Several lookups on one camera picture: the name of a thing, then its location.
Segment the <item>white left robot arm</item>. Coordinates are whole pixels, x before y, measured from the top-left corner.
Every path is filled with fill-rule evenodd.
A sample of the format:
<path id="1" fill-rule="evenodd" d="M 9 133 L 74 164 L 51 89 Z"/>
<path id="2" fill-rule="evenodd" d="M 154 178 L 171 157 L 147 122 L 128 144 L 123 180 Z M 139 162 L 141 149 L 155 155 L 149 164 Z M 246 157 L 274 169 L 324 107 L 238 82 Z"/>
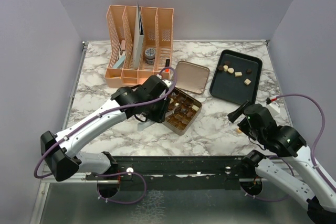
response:
<path id="1" fill-rule="evenodd" d="M 175 81 L 152 75 L 143 84 L 121 87 L 99 109 L 77 124 L 56 134 L 46 131 L 40 137 L 42 160 L 55 180 L 62 182 L 72 175 L 92 172 L 110 179 L 116 161 L 108 152 L 83 153 L 81 150 L 109 128 L 133 116 L 143 115 L 147 122 L 162 123 L 169 106 L 169 94 Z"/>

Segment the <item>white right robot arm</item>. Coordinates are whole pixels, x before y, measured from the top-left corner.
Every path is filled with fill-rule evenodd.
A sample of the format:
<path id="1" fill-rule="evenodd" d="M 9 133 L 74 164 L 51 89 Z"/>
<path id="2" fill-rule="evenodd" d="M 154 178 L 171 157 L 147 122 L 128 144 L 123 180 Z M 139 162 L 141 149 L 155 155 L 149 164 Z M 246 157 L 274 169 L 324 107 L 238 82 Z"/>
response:
<path id="1" fill-rule="evenodd" d="M 228 114 L 230 122 L 244 115 L 238 128 L 287 162 L 300 175 L 297 179 L 257 150 L 243 157 L 241 171 L 246 177 L 255 175 L 268 180 L 296 200 L 314 223 L 335 223 L 335 181 L 313 158 L 312 149 L 300 133 L 290 126 L 277 125 L 280 113 L 275 99 L 267 105 L 243 103 Z"/>

